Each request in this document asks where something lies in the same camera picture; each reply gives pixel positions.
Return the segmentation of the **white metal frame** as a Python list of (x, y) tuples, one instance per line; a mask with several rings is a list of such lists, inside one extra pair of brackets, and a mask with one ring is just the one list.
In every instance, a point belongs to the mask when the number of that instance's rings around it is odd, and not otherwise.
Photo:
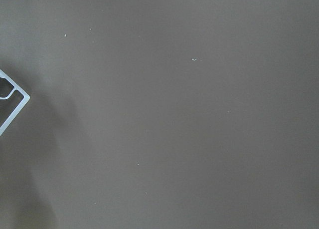
[(30, 96), (6, 73), (0, 71), (0, 135), (30, 100)]

